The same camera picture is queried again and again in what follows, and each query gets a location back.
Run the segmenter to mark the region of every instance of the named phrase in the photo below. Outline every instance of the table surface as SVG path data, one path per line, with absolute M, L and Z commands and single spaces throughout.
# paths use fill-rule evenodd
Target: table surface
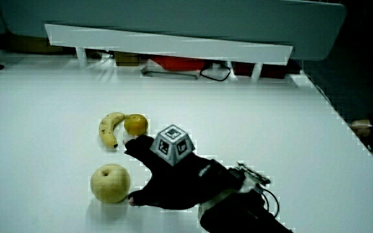
M 373 232 L 373 156 L 305 76 L 259 83 L 143 77 L 103 59 L 0 52 L 0 232 L 202 232 L 184 211 L 102 204 L 93 172 L 117 163 L 130 191 L 150 179 L 141 162 L 103 146 L 108 113 L 140 113 L 149 135 L 184 129 L 196 154 L 241 161 L 268 176 L 279 222 L 294 232 Z M 118 140 L 129 138 L 122 125 Z

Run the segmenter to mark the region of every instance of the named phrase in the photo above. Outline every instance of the cardboard box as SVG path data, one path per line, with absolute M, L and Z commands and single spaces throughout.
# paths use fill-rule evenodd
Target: cardboard box
M 114 52 L 117 66 L 138 66 L 140 62 L 139 54 L 131 52 Z

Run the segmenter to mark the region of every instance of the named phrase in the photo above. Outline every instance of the small orange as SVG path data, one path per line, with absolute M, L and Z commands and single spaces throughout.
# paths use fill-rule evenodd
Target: small orange
M 148 120 L 140 114 L 130 114 L 125 118 L 124 128 L 132 136 L 139 136 L 148 129 Z

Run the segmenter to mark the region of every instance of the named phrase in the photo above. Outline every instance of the black glove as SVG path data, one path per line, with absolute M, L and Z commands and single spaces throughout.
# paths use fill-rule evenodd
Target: black glove
M 227 188 L 240 189 L 244 178 L 215 160 L 190 153 L 171 166 L 150 150 L 152 142 L 153 138 L 142 135 L 125 144 L 125 154 L 143 162 L 152 172 L 152 178 L 142 190 L 128 195 L 131 205 L 184 210 L 208 201 Z

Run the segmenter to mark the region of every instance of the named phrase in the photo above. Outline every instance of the banana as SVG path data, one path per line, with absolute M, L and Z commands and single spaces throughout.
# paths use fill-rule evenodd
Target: banana
M 125 119 L 123 113 L 110 113 L 103 118 L 98 126 L 98 133 L 102 142 L 110 148 L 118 146 L 115 135 L 113 134 L 117 124 Z

